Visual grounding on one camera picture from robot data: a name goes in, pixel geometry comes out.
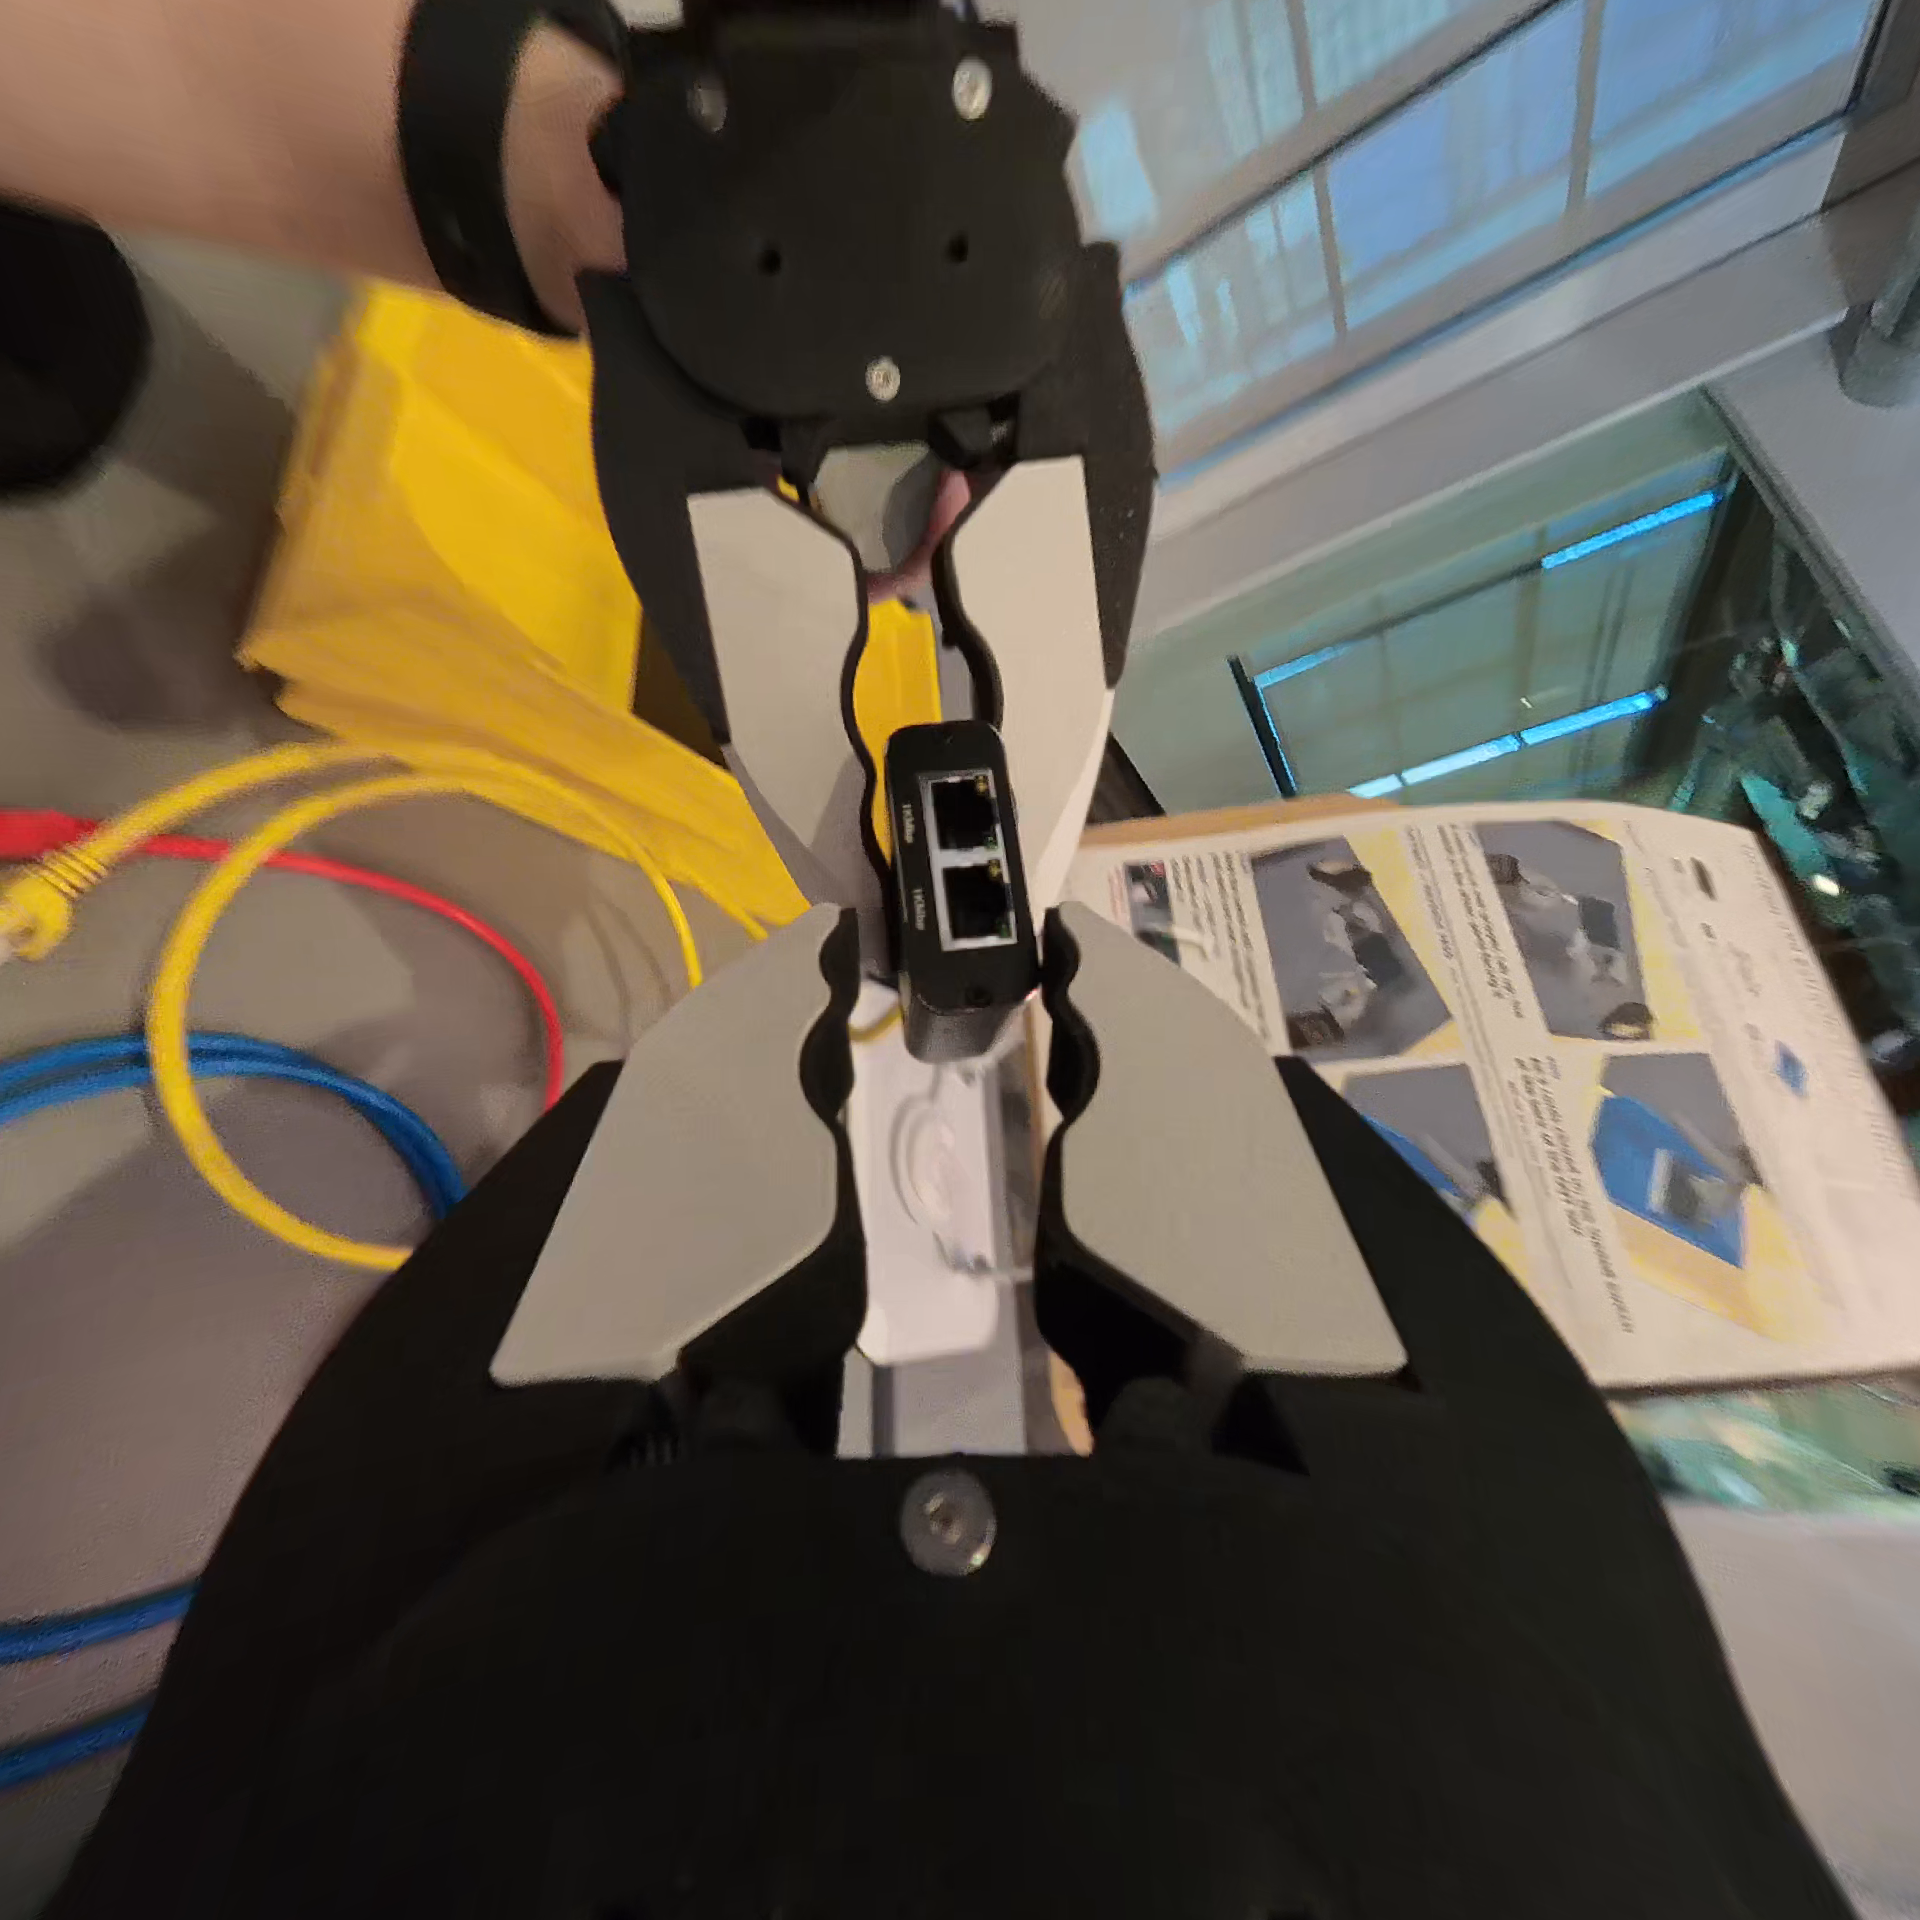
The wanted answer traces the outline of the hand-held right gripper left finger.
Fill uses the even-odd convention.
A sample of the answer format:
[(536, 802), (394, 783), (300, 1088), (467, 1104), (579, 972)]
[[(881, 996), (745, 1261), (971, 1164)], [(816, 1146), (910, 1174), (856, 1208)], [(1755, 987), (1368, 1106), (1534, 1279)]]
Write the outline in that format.
[(858, 921), (816, 905), (690, 988), (616, 1070), (488, 1373), (659, 1382), (826, 1257), (866, 1313), (844, 1114)]

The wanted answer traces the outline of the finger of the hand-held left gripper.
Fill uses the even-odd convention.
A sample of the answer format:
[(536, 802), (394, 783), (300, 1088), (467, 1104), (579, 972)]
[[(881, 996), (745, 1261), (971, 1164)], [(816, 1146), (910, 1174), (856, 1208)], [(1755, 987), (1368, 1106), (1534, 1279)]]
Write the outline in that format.
[(940, 546), (940, 604), (994, 670), (1027, 900), (1060, 900), (1107, 741), (1094, 548), (1077, 453), (1019, 464)]
[(866, 847), (868, 768), (850, 734), (850, 660), (868, 601), (848, 539), (765, 488), (686, 503), (724, 708), (724, 763), (814, 905), (881, 919)]

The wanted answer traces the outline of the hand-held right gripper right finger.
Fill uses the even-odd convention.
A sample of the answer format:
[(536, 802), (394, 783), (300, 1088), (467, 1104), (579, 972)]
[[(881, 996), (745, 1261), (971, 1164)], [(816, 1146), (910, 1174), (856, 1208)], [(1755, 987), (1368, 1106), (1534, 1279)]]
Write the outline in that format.
[(1406, 1347), (1261, 1036), (1097, 909), (1044, 940), (1044, 1342), (1079, 1384), (1384, 1380)]

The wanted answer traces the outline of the black ethernet splitter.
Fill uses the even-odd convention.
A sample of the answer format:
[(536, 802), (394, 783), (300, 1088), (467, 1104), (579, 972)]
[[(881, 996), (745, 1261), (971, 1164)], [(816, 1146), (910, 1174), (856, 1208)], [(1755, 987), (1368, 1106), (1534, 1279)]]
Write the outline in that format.
[(984, 1058), (1044, 974), (999, 734), (903, 727), (883, 775), (903, 1046), (930, 1068)]

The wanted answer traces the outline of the yellow plastic bin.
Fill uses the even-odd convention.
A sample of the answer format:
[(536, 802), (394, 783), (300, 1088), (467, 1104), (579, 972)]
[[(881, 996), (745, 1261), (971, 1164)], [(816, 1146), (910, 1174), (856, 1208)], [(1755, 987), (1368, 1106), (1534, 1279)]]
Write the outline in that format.
[(618, 564), (589, 399), (585, 347), (364, 287), (311, 377), (239, 656), (337, 739), (586, 787), (672, 879), (791, 922), (805, 900)]

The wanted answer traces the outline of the person's left hand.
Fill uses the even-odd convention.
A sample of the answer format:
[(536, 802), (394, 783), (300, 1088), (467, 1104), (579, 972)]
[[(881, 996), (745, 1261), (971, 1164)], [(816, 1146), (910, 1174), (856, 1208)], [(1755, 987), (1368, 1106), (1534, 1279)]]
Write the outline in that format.
[(3, 198), (404, 287), (450, 289), (404, 184), (407, 31), (503, 31), (503, 93), (467, 114), (454, 186), (501, 215), (528, 323), (581, 332), (581, 276), (624, 265), (591, 135), (622, 82), (551, 5), (3, 5)]

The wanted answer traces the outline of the white stand base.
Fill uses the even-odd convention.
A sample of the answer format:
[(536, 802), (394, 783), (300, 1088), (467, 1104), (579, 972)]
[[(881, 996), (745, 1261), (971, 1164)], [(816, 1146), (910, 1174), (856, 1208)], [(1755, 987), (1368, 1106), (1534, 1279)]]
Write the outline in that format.
[(856, 1039), (845, 1127), (868, 1258), (858, 1354), (900, 1369), (984, 1352), (1033, 1258), (1022, 1058), (919, 1060), (889, 1020)]

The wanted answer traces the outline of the instruction sheet on wooden board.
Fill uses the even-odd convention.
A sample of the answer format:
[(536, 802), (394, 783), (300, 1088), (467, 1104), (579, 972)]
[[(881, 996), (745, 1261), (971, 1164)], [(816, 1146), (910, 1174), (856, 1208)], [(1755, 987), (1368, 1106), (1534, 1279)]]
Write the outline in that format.
[(1906, 1140), (1754, 834), (1240, 807), (1091, 828), (1065, 900), (1339, 1090), (1598, 1387), (1915, 1369)]

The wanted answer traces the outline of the black wrist watch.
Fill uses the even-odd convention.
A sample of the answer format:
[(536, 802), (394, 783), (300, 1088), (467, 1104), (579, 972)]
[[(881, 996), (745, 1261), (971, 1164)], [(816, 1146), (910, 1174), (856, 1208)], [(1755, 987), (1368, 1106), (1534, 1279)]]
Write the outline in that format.
[(108, 449), (150, 367), (150, 319), (107, 230), (2, 202), (2, 497), (60, 490)]

